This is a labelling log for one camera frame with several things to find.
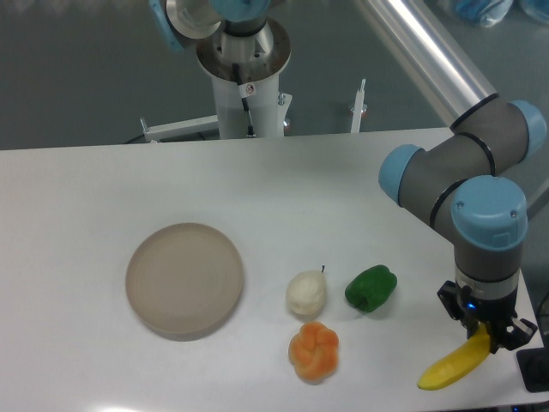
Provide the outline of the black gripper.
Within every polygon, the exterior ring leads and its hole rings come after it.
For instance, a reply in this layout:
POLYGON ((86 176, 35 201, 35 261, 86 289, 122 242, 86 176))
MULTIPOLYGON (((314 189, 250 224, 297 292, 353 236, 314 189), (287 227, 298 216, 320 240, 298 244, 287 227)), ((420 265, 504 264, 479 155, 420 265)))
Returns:
POLYGON ((490 337, 491 354, 501 348, 512 351, 530 343, 538 330, 535 323, 517 317, 518 281, 518 275, 501 282, 457 275, 453 282, 443 284, 437 297, 449 316, 465 328, 467 339, 483 324, 490 337))

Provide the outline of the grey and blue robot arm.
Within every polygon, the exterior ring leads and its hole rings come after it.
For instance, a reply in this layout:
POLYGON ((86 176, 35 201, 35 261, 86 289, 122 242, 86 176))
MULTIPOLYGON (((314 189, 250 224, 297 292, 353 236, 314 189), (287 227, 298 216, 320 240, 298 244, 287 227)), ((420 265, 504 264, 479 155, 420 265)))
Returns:
MULTIPOLYGON (((451 137, 433 149, 394 149, 378 174, 396 204, 454 247, 455 280, 438 291, 447 313, 469 331, 485 327, 490 350, 530 342, 536 325, 516 315, 522 244, 530 209, 503 173, 546 140, 546 121, 523 100, 502 100, 421 1, 360 1, 358 9, 422 90, 451 137)), ((270 1, 152 1, 174 50, 196 48, 217 84, 223 138, 282 136, 288 97, 278 76, 291 54, 270 1)))

